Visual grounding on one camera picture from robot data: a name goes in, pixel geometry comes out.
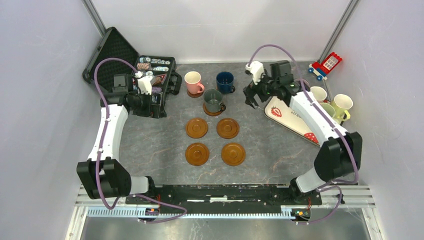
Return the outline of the dark blue mug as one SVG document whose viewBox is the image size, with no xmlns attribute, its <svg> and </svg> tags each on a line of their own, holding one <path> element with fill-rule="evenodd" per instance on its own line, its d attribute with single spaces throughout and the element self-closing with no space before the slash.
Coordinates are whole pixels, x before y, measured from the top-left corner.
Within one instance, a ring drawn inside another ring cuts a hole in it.
<svg viewBox="0 0 424 240">
<path fill-rule="evenodd" d="M 216 75 L 216 85 L 222 88 L 223 86 L 234 86 L 234 76 L 231 72 L 222 71 Z"/>
</svg>

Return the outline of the dark green mug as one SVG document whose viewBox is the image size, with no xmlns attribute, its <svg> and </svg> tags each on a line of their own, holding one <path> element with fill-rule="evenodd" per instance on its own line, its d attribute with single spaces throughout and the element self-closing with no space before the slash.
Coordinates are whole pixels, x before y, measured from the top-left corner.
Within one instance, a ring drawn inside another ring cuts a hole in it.
<svg viewBox="0 0 424 240">
<path fill-rule="evenodd" d="M 223 94 L 217 89 L 207 90 L 203 94 L 203 102 L 209 113 L 221 113 L 227 109 L 223 102 Z"/>
</svg>

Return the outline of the grooved wooden coaster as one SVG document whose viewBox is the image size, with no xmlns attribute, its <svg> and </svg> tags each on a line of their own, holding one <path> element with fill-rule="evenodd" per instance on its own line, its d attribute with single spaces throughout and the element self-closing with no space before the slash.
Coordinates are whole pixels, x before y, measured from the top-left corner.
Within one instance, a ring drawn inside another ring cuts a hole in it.
<svg viewBox="0 0 424 240">
<path fill-rule="evenodd" d="M 203 105 L 203 111 L 204 111 L 204 113 L 205 113 L 205 114 L 207 114 L 208 116 L 212 116 L 212 117 L 215 117 L 215 116 L 221 115 L 221 114 L 223 113 L 223 111 L 210 112 L 210 111 L 208 111 L 208 110 L 207 110 L 207 108 L 206 108 L 206 106 L 205 106 L 205 105 Z"/>
</svg>

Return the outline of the dark brown coaster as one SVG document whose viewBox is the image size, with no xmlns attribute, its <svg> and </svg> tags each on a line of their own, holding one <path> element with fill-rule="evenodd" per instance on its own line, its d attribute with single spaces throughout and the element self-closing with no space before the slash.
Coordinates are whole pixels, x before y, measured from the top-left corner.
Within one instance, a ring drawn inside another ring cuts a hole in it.
<svg viewBox="0 0 424 240">
<path fill-rule="evenodd" d="M 189 90 L 186 91 L 187 95 L 191 98 L 199 98 L 203 95 L 203 92 L 200 93 L 191 93 Z"/>
</svg>

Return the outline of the light green mug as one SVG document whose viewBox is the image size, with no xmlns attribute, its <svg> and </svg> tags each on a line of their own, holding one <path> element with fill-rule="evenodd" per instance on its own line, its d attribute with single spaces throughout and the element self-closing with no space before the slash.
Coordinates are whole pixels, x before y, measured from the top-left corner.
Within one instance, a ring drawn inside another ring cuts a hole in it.
<svg viewBox="0 0 424 240">
<path fill-rule="evenodd" d="M 336 111 L 334 109 L 334 107 L 326 102 L 321 102 L 320 106 L 325 110 L 325 112 L 331 117 L 334 118 L 336 115 Z"/>
</svg>

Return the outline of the yellow mug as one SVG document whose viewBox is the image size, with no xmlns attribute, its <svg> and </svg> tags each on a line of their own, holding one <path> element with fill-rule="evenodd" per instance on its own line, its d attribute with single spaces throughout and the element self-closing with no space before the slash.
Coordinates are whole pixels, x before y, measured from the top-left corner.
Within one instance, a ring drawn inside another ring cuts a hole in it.
<svg viewBox="0 0 424 240">
<path fill-rule="evenodd" d="M 337 94 L 330 105 L 335 110 L 334 118 L 340 120 L 341 122 L 348 121 L 351 118 L 349 110 L 353 107 L 353 100 L 345 94 Z"/>
</svg>

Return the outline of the light wooden coaster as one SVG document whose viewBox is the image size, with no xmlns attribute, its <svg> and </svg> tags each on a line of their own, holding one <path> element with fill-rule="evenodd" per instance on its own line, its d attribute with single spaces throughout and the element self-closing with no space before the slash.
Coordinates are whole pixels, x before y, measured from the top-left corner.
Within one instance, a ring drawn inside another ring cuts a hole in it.
<svg viewBox="0 0 424 240">
<path fill-rule="evenodd" d="M 234 86 L 223 86 L 223 87 L 217 86 L 216 89 L 223 95 L 232 94 L 235 91 Z"/>
</svg>

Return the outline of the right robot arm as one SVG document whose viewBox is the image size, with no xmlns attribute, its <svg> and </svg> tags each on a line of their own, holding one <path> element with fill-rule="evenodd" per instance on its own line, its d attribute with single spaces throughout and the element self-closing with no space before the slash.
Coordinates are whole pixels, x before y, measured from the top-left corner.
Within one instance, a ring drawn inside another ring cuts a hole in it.
<svg viewBox="0 0 424 240">
<path fill-rule="evenodd" d="M 252 61 L 246 64 L 245 73 L 252 77 L 252 81 L 243 89 L 247 105 L 258 107 L 255 96 L 262 102 L 277 97 L 300 116 L 320 146 L 312 169 L 290 183 L 288 196 L 293 203 L 302 204 L 309 198 L 309 192 L 322 191 L 330 184 L 348 184 L 347 180 L 341 178 L 351 173 L 354 180 L 350 183 L 358 182 L 361 135 L 348 132 L 332 119 L 307 88 L 305 80 L 294 79 L 287 60 L 271 64 L 270 74 L 261 62 Z"/>
</svg>

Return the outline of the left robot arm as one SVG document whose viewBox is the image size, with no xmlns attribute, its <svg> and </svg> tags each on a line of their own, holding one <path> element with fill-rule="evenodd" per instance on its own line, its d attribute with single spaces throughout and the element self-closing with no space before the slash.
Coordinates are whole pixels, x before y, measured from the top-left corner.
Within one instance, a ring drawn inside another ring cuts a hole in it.
<svg viewBox="0 0 424 240">
<path fill-rule="evenodd" d="M 90 199 L 127 197 L 138 194 L 153 203 L 157 190 L 146 176 L 132 177 L 119 162 L 124 125 L 132 110 L 146 110 L 152 98 L 152 75 L 117 74 L 112 91 L 101 93 L 101 119 L 95 143 L 86 161 L 79 162 L 77 175 Z"/>
</svg>

